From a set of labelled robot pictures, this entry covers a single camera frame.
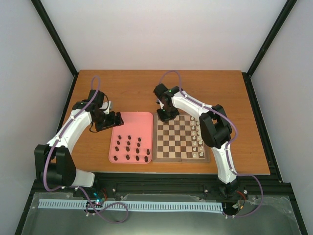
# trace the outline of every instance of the table top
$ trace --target table top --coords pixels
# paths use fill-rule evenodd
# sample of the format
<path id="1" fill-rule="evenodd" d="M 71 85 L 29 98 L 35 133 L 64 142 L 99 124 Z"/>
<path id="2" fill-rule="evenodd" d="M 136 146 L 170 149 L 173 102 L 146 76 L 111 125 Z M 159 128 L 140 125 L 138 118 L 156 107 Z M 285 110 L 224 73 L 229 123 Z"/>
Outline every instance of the table top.
<path id="1" fill-rule="evenodd" d="M 155 113 L 159 105 L 156 104 L 153 90 L 165 72 L 165 70 L 81 70 L 64 122 L 68 119 L 73 105 L 88 97 L 90 82 L 95 75 L 101 79 L 100 91 L 113 101 L 113 111 Z M 180 74 L 182 88 L 188 94 L 206 104 L 222 105 L 228 118 L 236 125 L 239 135 L 231 145 L 231 154 L 237 172 L 269 174 L 241 71 L 183 70 Z M 177 86 L 177 75 L 168 74 L 163 83 L 168 88 Z M 218 172 L 213 153 L 209 163 L 113 164 L 108 158 L 111 134 L 112 129 L 92 133 L 86 128 L 72 153 L 76 167 L 92 172 L 196 174 Z"/>

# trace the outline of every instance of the black metal frame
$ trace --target black metal frame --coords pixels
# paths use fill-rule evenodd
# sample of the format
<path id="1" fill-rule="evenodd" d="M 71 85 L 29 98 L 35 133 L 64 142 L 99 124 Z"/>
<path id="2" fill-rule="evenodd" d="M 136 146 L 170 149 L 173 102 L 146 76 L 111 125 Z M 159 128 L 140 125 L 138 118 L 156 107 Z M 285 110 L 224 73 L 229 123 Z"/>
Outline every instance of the black metal frame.
<path id="1" fill-rule="evenodd" d="M 53 41 L 55 42 L 57 48 L 62 54 L 68 68 L 74 76 L 73 83 L 70 92 L 65 103 L 64 111 L 59 123 L 58 130 L 62 127 L 64 122 L 65 114 L 71 99 L 76 80 L 78 77 L 78 72 L 76 71 L 66 49 L 64 48 L 61 39 L 59 38 L 47 12 L 45 11 L 40 0 L 32 0 L 38 14 L 42 18 L 47 30 L 49 31 Z M 279 29 L 283 25 L 288 14 L 292 10 L 293 6 L 297 0 L 287 0 L 282 11 L 280 12 L 277 20 L 275 21 L 271 31 L 266 37 L 264 43 L 262 44 L 258 54 L 256 55 L 254 61 L 252 62 L 248 72 L 243 72 L 243 80 L 246 85 L 247 94 L 251 103 L 253 114 L 256 120 L 256 124 L 261 137 L 262 145 L 265 151 L 265 155 L 268 161 L 268 166 L 270 169 L 270 175 L 260 175 L 257 176 L 260 180 L 264 195 L 284 195 L 288 196 L 291 200 L 291 205 L 293 207 L 300 231 L 302 234 L 308 234 L 306 227 L 304 225 L 297 201 L 293 194 L 293 190 L 290 183 L 283 183 L 282 177 L 279 172 L 277 161 L 268 137 L 268 133 L 265 127 L 265 123 L 261 114 L 261 110 L 256 98 L 254 88 L 251 82 L 251 77 L 255 72 L 256 68 L 260 64 L 262 58 L 264 57 L 267 49 L 277 35 Z M 152 194 L 187 194 L 194 195 L 204 199 L 215 199 L 220 202 L 227 202 L 228 200 L 222 198 L 216 198 L 213 194 L 205 193 L 204 190 L 209 188 L 217 181 L 217 175 L 186 175 L 186 174 L 132 174 L 132 173 L 96 173 L 97 182 L 96 184 L 101 185 L 107 189 L 108 197 L 120 199 L 121 196 L 125 196 L 129 193 L 152 193 Z M 254 179 L 249 177 L 242 177 L 240 179 L 241 183 L 245 185 L 250 195 L 260 194 L 259 186 Z M 43 185 L 35 180 L 32 190 L 30 192 L 29 198 L 25 205 L 25 209 L 21 216 L 19 225 L 16 230 L 16 234 L 21 234 L 23 225 L 25 223 L 29 206 L 33 199 L 35 192 L 44 192 L 45 189 Z M 89 188 L 87 192 L 92 196 L 94 189 Z M 79 191 L 74 192 L 77 196 L 83 196 Z"/>

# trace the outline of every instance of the wall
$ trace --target wall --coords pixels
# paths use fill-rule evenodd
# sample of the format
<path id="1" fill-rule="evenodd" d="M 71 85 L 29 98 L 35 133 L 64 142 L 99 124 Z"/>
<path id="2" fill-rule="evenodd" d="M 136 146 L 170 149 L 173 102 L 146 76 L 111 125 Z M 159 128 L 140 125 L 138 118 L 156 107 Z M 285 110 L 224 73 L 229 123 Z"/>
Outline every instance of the wall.
<path id="1" fill-rule="evenodd" d="M 14 234 L 35 178 L 34 148 L 60 120 L 72 76 L 30 1 L 0 1 L 0 228 Z"/>
<path id="2" fill-rule="evenodd" d="M 313 234 L 313 2 L 298 1 L 252 77 L 285 182 Z"/>
<path id="3" fill-rule="evenodd" d="M 247 71 L 286 0 L 42 0 L 77 69 Z"/>

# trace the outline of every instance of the white slotted strip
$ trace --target white slotted strip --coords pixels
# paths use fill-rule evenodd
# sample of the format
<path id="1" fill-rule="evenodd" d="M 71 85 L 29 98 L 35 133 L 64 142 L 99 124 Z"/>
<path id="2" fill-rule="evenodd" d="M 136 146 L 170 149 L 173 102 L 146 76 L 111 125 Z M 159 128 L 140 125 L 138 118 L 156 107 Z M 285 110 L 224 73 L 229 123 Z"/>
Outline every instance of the white slotted strip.
<path id="1" fill-rule="evenodd" d="M 116 201 L 106 201 L 103 207 Z M 223 211 L 221 203 L 215 202 L 144 202 L 144 201 L 123 201 L 130 212 L 212 212 Z M 38 208 L 45 209 L 86 209 L 87 200 L 61 200 L 61 199 L 40 199 Z M 109 211 L 124 211 L 122 205 L 114 205 L 108 208 Z"/>

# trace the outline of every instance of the chessboard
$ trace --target chessboard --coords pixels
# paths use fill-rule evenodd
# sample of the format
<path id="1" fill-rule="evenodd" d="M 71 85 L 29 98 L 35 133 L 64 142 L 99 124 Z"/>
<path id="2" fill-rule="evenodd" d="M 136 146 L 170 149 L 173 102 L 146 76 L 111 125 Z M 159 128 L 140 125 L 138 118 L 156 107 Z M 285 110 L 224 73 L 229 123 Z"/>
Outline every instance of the chessboard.
<path id="1" fill-rule="evenodd" d="M 209 148 L 201 138 L 200 124 L 188 114 L 162 122 L 154 116 L 153 162 L 203 163 L 210 161 Z"/>

